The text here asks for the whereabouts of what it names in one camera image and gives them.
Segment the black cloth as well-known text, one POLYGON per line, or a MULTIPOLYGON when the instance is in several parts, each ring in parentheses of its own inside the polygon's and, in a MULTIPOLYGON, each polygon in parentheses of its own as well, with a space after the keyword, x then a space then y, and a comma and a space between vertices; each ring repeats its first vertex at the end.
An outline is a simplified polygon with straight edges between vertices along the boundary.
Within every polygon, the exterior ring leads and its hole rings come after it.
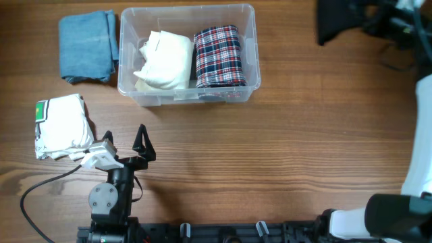
POLYGON ((365 5, 351 0, 317 0, 317 43, 323 46, 339 33, 362 26, 365 5))

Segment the cream cloth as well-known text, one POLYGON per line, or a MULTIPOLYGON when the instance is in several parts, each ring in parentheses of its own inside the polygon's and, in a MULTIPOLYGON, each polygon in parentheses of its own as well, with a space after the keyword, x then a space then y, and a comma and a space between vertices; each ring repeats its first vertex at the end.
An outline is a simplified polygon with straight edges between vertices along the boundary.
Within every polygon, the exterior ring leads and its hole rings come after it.
POLYGON ((184 90, 189 87, 194 43, 186 36, 152 31, 139 48, 145 59, 135 71, 138 91, 184 90))

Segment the red navy plaid cloth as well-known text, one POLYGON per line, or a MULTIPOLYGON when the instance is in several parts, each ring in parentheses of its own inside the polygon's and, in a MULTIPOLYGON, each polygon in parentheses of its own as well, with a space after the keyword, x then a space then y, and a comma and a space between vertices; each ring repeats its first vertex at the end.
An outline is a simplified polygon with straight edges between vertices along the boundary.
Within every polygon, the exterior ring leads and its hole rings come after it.
POLYGON ((194 35, 196 87, 246 86, 238 28, 214 26, 194 35))

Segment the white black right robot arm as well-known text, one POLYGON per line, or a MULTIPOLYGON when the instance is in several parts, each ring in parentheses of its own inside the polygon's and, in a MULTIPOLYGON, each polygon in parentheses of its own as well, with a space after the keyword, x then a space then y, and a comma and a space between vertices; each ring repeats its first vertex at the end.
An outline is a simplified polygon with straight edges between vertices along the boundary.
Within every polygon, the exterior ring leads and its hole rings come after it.
POLYGON ((345 242, 431 241, 431 19, 425 1, 318 1, 317 42, 362 28, 398 49, 411 49, 416 77, 416 130, 410 166, 399 194, 374 194, 365 207, 328 210, 320 235, 345 242))

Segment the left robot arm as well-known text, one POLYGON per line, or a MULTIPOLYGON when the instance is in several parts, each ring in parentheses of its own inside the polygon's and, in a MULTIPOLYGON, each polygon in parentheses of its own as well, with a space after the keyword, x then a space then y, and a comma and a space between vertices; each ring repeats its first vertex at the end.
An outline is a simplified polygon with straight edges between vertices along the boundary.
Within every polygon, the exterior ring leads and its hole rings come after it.
POLYGON ((156 159, 145 125, 140 125, 132 146, 138 154, 135 157, 114 161, 120 168, 107 171, 107 181, 96 185, 89 194, 91 225, 88 235, 80 234, 78 242, 91 243, 149 243, 150 236, 140 226, 139 220, 132 217, 134 185, 139 183, 136 171, 148 168, 148 163, 156 159))

